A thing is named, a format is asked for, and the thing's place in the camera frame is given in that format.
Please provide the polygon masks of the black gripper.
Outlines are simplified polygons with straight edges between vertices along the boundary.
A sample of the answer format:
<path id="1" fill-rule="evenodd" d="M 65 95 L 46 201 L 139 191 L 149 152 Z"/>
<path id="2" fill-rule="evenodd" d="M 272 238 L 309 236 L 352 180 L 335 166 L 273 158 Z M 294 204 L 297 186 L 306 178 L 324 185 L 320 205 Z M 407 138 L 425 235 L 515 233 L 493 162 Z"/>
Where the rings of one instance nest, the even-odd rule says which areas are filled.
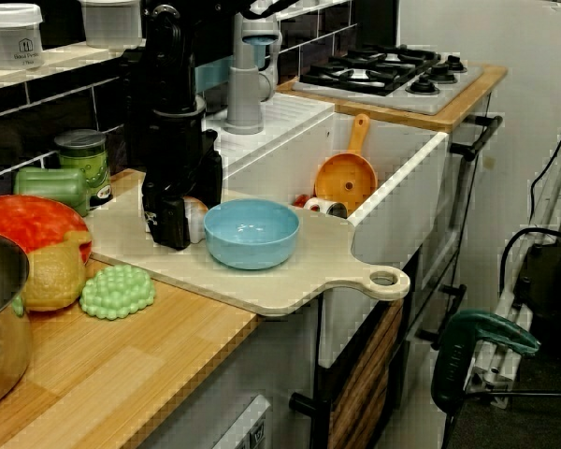
<path id="1" fill-rule="evenodd" d="M 142 207 L 153 240 L 172 249 L 190 244 L 181 198 L 219 201 L 222 196 L 222 157 L 214 149 L 218 134 L 202 127 L 204 116 L 203 111 L 171 114 L 157 110 L 150 115 Z"/>

